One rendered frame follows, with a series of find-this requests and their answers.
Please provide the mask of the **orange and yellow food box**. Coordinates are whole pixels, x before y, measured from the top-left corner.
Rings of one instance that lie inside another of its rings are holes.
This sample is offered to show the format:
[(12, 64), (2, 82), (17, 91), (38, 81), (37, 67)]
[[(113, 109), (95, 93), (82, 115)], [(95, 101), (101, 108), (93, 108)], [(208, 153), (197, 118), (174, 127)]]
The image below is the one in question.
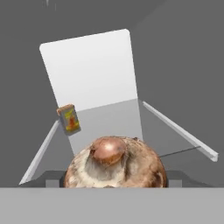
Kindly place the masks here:
[(57, 114), (66, 135), (71, 136), (81, 130), (79, 119), (73, 104), (57, 108)]

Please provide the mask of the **brown mushroom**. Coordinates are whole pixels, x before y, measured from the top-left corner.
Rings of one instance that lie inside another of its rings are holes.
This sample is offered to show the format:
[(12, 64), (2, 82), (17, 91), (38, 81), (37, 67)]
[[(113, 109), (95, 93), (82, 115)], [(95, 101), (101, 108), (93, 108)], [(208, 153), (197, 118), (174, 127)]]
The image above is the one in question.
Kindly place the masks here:
[(103, 136), (76, 154), (65, 188), (166, 187), (158, 154), (139, 138)]

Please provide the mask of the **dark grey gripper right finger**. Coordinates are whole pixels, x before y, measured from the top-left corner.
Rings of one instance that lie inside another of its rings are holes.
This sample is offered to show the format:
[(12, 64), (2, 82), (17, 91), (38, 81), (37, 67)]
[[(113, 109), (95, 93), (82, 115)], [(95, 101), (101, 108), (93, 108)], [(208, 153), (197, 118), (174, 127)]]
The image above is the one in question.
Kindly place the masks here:
[(183, 171), (169, 170), (166, 172), (168, 187), (204, 188), (213, 187), (210, 183), (199, 178), (191, 177)]

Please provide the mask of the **white freezer drawer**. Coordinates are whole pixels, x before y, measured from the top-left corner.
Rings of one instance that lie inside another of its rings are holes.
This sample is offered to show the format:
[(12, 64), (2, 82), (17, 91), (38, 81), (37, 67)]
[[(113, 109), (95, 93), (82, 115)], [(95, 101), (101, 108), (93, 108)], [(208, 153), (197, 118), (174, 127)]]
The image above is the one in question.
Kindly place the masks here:
[(68, 134), (55, 121), (20, 183), (49, 178), (101, 136), (138, 137), (170, 162), (218, 153), (137, 96), (128, 30), (44, 43), (39, 48), (59, 106), (73, 104), (80, 127)]

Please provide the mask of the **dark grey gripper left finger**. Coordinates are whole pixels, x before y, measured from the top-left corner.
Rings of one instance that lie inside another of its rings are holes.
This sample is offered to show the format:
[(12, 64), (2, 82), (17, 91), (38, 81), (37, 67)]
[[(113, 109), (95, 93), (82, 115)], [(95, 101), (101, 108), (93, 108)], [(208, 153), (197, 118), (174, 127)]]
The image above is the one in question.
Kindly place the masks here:
[(63, 186), (65, 171), (45, 171), (38, 178), (25, 183), (26, 187), (60, 188)]

